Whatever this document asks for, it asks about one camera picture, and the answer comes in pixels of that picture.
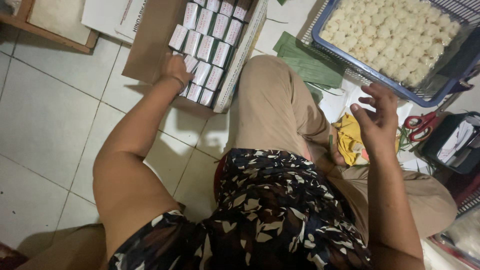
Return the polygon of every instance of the leg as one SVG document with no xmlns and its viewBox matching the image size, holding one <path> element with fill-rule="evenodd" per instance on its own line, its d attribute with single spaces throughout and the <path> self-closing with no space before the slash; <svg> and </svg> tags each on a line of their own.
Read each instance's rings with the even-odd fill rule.
<svg viewBox="0 0 480 270">
<path fill-rule="evenodd" d="M 346 197 L 357 218 L 355 226 L 368 241 L 368 167 L 336 168 L 328 180 Z M 448 190 L 435 178 L 419 172 L 403 171 L 408 202 L 420 238 L 439 233 L 455 219 L 457 208 Z"/>
<path fill-rule="evenodd" d="M 304 139 L 328 144 L 330 124 L 302 79 L 279 58 L 256 56 L 240 77 L 235 147 L 304 156 Z"/>
</svg>

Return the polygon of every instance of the camouflage print fabric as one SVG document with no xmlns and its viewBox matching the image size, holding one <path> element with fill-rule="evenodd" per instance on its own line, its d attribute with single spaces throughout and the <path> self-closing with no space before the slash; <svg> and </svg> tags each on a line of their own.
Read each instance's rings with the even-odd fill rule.
<svg viewBox="0 0 480 270">
<path fill-rule="evenodd" d="M 176 210 L 152 220 L 117 250 L 109 269 L 370 268 L 343 196 L 305 158 L 233 149 L 220 193 L 218 209 L 199 224 Z"/>
</svg>

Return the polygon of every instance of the blue plastic basket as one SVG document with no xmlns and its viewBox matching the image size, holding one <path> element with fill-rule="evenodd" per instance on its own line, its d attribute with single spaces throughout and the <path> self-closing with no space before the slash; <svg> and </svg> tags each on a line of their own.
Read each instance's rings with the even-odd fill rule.
<svg viewBox="0 0 480 270">
<path fill-rule="evenodd" d="M 480 60 L 480 0 L 431 0 L 433 6 L 460 23 L 458 35 L 445 48 L 429 76 L 417 88 L 405 88 L 387 76 L 319 37 L 324 25 L 341 0 L 329 0 L 312 29 L 312 46 L 339 60 L 350 70 L 372 82 L 392 89 L 399 97 L 422 107 L 436 106 L 458 81 Z"/>
</svg>

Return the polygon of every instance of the wooden shelf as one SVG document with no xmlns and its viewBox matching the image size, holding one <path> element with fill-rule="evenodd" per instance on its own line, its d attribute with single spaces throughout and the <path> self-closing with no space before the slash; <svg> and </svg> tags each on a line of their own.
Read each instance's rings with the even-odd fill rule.
<svg viewBox="0 0 480 270">
<path fill-rule="evenodd" d="M 90 53 L 91 49 L 95 47 L 96 40 L 98 38 L 98 32 L 95 30 L 90 31 L 90 35 L 88 36 L 88 40 L 85 44 L 80 44 L 75 41 L 69 40 L 65 37 L 54 34 L 50 31 L 47 31 L 38 26 L 29 24 L 27 20 L 34 2 L 35 0 L 22 0 L 22 4 L 20 5 L 20 9 L 18 10 L 18 13 L 16 16 L 0 13 L 0 23 L 13 25 L 17 28 L 48 38 L 50 40 L 53 40 L 55 42 L 61 43 L 65 46 L 77 49 L 85 53 Z"/>
</svg>

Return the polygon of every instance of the scissors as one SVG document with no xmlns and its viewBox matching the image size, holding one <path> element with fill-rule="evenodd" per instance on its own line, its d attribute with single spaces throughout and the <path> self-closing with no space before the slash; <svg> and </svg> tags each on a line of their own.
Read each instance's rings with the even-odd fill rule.
<svg viewBox="0 0 480 270">
<path fill-rule="evenodd" d="M 408 138 L 412 142 L 421 142 L 426 140 L 432 134 L 433 129 L 436 127 L 439 116 L 444 112 L 448 106 L 450 106 L 457 98 L 462 94 L 462 92 L 452 94 L 438 109 L 430 112 L 429 114 L 423 116 L 410 116 L 405 119 L 404 126 L 407 129 L 415 130 Z M 412 120 L 416 120 L 415 124 L 410 124 Z M 417 135 L 425 132 L 425 135 L 420 138 L 415 138 Z"/>
</svg>

